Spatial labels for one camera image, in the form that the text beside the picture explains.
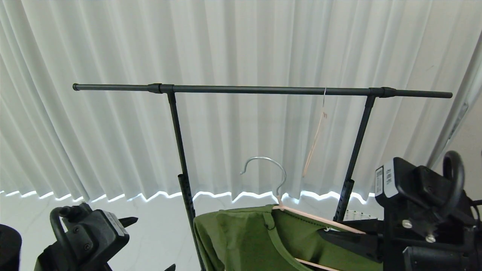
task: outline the black metal rod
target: black metal rod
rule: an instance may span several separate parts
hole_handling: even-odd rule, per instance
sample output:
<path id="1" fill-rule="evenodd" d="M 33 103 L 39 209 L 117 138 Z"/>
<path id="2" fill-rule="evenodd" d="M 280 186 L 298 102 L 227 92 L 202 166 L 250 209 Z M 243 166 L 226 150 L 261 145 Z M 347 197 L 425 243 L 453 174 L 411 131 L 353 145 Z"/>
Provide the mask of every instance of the black metal rod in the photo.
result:
<path id="1" fill-rule="evenodd" d="M 344 185 L 347 184 L 347 182 L 351 181 L 353 170 L 355 169 L 358 154 L 360 153 L 363 136 L 365 135 L 366 126 L 368 124 L 368 120 L 370 119 L 370 113 L 372 112 L 375 99 L 375 96 L 368 96 L 366 98 L 365 109 L 363 110 L 363 115 L 361 116 L 360 127 L 358 129 L 355 145 L 353 146 L 353 152 L 351 153 L 350 163 L 348 164 L 348 170 L 345 176 Z M 340 195 L 340 200 L 338 201 L 338 207 L 336 208 L 336 214 L 333 218 L 334 221 L 343 221 L 343 218 L 345 217 L 345 212 L 347 211 L 348 201 L 350 200 L 351 190 L 352 189 L 344 189 L 344 191 L 342 191 L 342 195 Z"/>
<path id="2" fill-rule="evenodd" d="M 181 162 L 182 174 L 178 175 L 179 186 L 181 188 L 182 198 L 184 200 L 184 206 L 186 207 L 187 219 L 191 228 L 192 238 L 198 254 L 199 265 L 201 270 L 205 270 L 202 262 L 201 253 L 199 251 L 198 242 L 196 241 L 196 234 L 194 233 L 194 218 L 196 213 L 194 210 L 194 204 L 192 202 L 191 187 L 189 184 L 189 175 L 187 173 L 186 154 L 184 153 L 184 146 L 181 136 L 181 125 L 179 124 L 179 115 L 177 114 L 176 97 L 173 92 L 167 94 L 169 100 L 169 106 L 171 107 L 171 116 L 173 119 L 174 134 L 176 137 L 177 151 L 179 152 L 179 160 Z"/>
<path id="3" fill-rule="evenodd" d="M 162 84 L 149 85 L 93 85 L 73 84 L 79 90 L 149 91 L 162 93 Z M 354 95 L 354 96 L 411 96 L 451 98 L 450 92 L 396 90 L 391 88 L 323 88 L 323 87 L 263 87 L 263 86 L 184 86 L 169 85 L 175 93 L 237 93 L 237 94 L 295 94 L 295 95 Z"/>

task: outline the silver hanger hook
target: silver hanger hook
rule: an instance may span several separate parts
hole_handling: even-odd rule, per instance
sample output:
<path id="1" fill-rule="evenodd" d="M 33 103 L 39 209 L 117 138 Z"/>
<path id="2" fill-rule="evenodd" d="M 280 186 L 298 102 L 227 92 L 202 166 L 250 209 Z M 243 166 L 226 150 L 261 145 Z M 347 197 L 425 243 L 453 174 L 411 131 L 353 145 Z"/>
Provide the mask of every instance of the silver hanger hook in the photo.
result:
<path id="1" fill-rule="evenodd" d="M 325 91 L 323 92 L 323 107 L 325 107 L 325 94 L 326 94 L 326 87 L 325 87 Z"/>
<path id="2" fill-rule="evenodd" d="M 280 188 L 283 186 L 283 184 L 286 182 L 286 171 L 284 170 L 283 166 L 280 165 L 280 163 L 276 162 L 275 160 L 269 158 L 269 157 L 264 157 L 264 156 L 254 156 L 249 158 L 246 163 L 244 164 L 244 170 L 240 172 L 240 175 L 244 174 L 246 172 L 246 168 L 248 167 L 248 163 L 251 162 L 252 160 L 256 159 L 262 159 L 262 160 L 267 160 L 275 165 L 277 165 L 282 171 L 283 171 L 283 180 L 281 181 L 280 185 L 276 188 L 276 197 L 279 197 L 280 195 Z"/>

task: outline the green shirt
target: green shirt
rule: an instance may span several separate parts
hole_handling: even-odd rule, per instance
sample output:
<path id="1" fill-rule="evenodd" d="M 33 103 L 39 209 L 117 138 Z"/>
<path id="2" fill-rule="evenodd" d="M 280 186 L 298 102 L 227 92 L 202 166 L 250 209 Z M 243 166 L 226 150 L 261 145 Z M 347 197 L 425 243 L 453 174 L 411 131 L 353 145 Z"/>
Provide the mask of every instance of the green shirt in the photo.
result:
<path id="1" fill-rule="evenodd" d="M 194 219 L 207 271 L 311 271 L 295 258 L 342 271 L 379 271 L 370 261 L 325 241 L 317 230 L 334 227 L 274 205 L 221 210 Z"/>

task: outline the screw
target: screw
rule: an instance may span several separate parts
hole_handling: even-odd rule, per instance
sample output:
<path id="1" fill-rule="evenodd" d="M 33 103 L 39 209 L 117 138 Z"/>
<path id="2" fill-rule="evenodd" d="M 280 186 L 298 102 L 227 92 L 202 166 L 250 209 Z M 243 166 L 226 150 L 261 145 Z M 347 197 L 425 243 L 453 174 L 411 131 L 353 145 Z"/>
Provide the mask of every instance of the screw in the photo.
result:
<path id="1" fill-rule="evenodd" d="M 412 228 L 412 223 L 408 219 L 402 220 L 402 226 L 406 229 L 411 229 Z"/>
<path id="2" fill-rule="evenodd" d="M 429 233 L 426 237 L 425 237 L 425 241 L 429 242 L 429 243 L 435 243 L 435 236 L 433 236 L 433 234 Z"/>

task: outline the adjustable pole with holes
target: adjustable pole with holes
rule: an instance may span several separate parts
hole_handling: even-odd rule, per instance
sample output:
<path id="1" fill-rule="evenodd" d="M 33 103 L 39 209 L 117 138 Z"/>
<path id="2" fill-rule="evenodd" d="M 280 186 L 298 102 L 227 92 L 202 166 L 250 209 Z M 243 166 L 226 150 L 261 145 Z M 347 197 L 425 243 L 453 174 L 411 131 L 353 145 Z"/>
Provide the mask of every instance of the adjustable pole with holes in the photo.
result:
<path id="1" fill-rule="evenodd" d="M 184 146 L 181 137 L 181 127 L 179 117 L 177 115 L 175 93 L 231 93 L 231 94 L 285 94 L 285 95 L 353 95 L 366 96 L 365 109 L 361 117 L 360 128 L 358 129 L 355 146 L 351 154 L 350 163 L 348 165 L 347 174 L 340 193 L 338 207 L 336 208 L 334 221 L 343 221 L 347 210 L 350 194 L 353 190 L 355 181 L 352 179 L 355 163 L 362 146 L 363 136 L 365 134 L 368 119 L 372 111 L 376 98 L 388 98 L 396 96 L 406 97 L 428 97 L 428 98 L 451 98 L 450 92 L 433 92 L 433 91 L 410 91 L 396 90 L 389 87 L 381 88 L 318 88 L 318 87 L 256 87 L 256 86 L 183 86 L 172 84 L 149 84 L 149 85 L 92 85 L 92 84 L 73 84 L 76 91 L 94 90 L 94 91 L 148 91 L 156 94 L 167 94 L 169 105 L 171 107 L 171 115 L 173 118 L 174 132 L 177 142 L 177 150 L 179 151 L 179 160 L 181 162 L 182 174 L 178 175 L 179 185 L 181 187 L 184 205 L 186 207 L 187 218 L 191 227 L 191 233 L 194 235 L 194 204 L 192 202 L 191 188 L 189 185 L 189 175 L 187 172 L 186 156 L 184 154 Z M 199 264 L 201 270 L 205 270 L 202 263 L 199 248 L 194 241 L 196 251 L 198 253 Z"/>

